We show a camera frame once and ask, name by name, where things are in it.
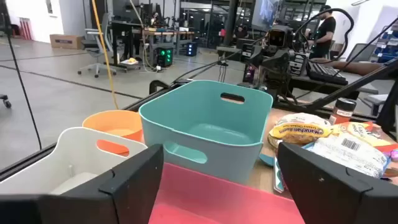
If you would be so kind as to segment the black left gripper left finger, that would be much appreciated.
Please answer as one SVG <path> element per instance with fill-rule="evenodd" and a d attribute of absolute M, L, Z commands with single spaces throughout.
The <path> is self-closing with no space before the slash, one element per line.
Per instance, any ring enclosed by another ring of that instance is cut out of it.
<path fill-rule="evenodd" d="M 155 144 L 61 195 L 1 197 L 1 223 L 148 223 L 164 166 Z"/>

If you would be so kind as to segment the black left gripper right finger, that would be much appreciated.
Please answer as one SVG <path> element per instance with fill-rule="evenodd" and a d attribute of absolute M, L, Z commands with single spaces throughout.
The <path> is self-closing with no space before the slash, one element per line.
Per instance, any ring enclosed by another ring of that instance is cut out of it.
<path fill-rule="evenodd" d="M 397 224 L 397 186 L 282 142 L 277 160 L 305 223 Z"/>

